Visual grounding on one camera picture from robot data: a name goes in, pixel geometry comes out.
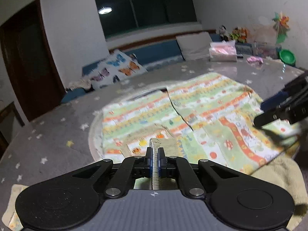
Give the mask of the colourful patterned children's shirt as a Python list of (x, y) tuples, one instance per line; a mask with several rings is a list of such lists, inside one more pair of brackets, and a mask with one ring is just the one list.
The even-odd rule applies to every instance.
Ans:
[(9, 197), (2, 221), (11, 230), (288, 230), (295, 197), (251, 174), (298, 145), (301, 127), (280, 119), (255, 127), (260, 103), (250, 87), (208, 73), (107, 105), (97, 162), (88, 134), (99, 102), (62, 105), (10, 144), (12, 156), (1, 162), (1, 196)]

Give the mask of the green plastic bowl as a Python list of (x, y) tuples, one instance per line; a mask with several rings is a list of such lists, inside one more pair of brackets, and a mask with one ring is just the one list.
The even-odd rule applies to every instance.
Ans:
[(284, 64), (289, 66), (295, 66), (296, 63), (295, 55), (288, 49), (282, 49), (279, 52), (279, 58)]

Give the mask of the pink crumpled wrapper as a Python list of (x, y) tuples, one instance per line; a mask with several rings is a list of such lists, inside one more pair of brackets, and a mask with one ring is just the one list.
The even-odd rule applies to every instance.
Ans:
[(250, 56), (246, 59), (246, 61), (250, 64), (253, 64), (253, 63), (257, 63), (259, 65), (263, 64), (264, 61), (261, 57), (258, 57), (258, 56)]

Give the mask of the colourful pinwheel toy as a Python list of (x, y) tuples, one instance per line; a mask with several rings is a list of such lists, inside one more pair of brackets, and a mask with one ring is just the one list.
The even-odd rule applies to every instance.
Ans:
[(273, 21), (275, 22), (273, 28), (277, 33), (276, 44), (283, 43), (287, 38), (288, 31), (290, 30), (290, 27), (288, 25), (289, 17), (282, 12), (275, 13)]

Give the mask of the pink tissue pack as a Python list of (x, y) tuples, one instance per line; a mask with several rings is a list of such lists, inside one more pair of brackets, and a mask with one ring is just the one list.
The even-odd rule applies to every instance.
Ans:
[(211, 62), (236, 62), (238, 58), (235, 40), (228, 42), (211, 42), (209, 56)]

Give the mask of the orange plush toy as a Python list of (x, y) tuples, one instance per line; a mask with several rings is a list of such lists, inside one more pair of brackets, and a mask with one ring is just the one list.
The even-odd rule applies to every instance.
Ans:
[(232, 30), (232, 33), (230, 34), (230, 39), (235, 40), (238, 43), (246, 43), (247, 35), (247, 28), (236, 27)]

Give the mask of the panda plush toy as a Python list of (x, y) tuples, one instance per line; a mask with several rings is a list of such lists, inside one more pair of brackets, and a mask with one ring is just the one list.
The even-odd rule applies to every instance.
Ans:
[(228, 31), (226, 30), (226, 27), (224, 25), (221, 25), (219, 27), (219, 36), (220, 36), (220, 39), (222, 41), (229, 41), (230, 40), (230, 35), (229, 35)]

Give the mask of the crumpled beige cloth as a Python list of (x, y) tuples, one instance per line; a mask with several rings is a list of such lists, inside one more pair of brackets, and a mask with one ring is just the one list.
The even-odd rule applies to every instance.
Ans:
[(67, 87), (67, 90), (75, 90), (75, 89), (79, 89), (79, 88), (89, 90), (91, 88), (91, 81), (81, 79), (81, 80), (78, 80), (78, 81), (70, 82), (68, 87)]

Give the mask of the butterfly print pillow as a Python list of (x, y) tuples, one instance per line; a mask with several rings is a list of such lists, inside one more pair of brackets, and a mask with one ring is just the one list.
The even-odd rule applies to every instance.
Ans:
[(82, 68), (82, 76), (89, 79), (95, 90), (146, 73), (136, 59), (115, 50), (105, 59)]

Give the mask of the white pillow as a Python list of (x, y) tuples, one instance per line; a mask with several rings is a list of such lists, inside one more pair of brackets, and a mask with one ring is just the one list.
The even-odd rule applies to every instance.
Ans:
[(176, 36), (178, 46), (185, 60), (207, 59), (212, 39), (208, 32)]

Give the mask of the blue bench cushion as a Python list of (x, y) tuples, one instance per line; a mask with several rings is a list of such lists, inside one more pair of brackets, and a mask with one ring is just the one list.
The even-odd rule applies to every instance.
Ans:
[(153, 74), (143, 74), (141, 77), (133, 80), (128, 78), (123, 81), (117, 80), (115, 84), (103, 86), (100, 90), (95, 90), (93, 87), (88, 90), (84, 88), (69, 90), (61, 103), (76, 103), (82, 97), (85, 97), (85, 99), (93, 98), (95, 101), (100, 101), (100, 105), (106, 105), (144, 89), (143, 85), (138, 85), (141, 81), (144, 81), (145, 85), (156, 85), (160, 82), (180, 80), (182, 75), (179, 71), (175, 74), (167, 74), (168, 70), (175, 70), (179, 68), (180, 64), (188, 64), (192, 67), (199, 65), (197, 68), (198, 73), (205, 72), (205, 69), (211, 65), (209, 57), (185, 61), (176, 39), (143, 45), (136, 49), (124, 51), (124, 53), (131, 55), (133, 60), (138, 61), (147, 72), (153, 72)]

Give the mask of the dark wooden door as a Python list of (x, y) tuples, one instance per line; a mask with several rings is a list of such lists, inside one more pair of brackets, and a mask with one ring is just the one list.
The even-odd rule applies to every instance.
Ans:
[(60, 105), (65, 89), (46, 37), (40, 0), (1, 25), (1, 50), (10, 83), (28, 121)]

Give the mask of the dark window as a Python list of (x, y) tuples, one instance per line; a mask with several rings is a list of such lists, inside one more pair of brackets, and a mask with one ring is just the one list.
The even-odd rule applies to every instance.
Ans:
[(106, 38), (197, 21), (193, 0), (95, 0), (95, 3)]

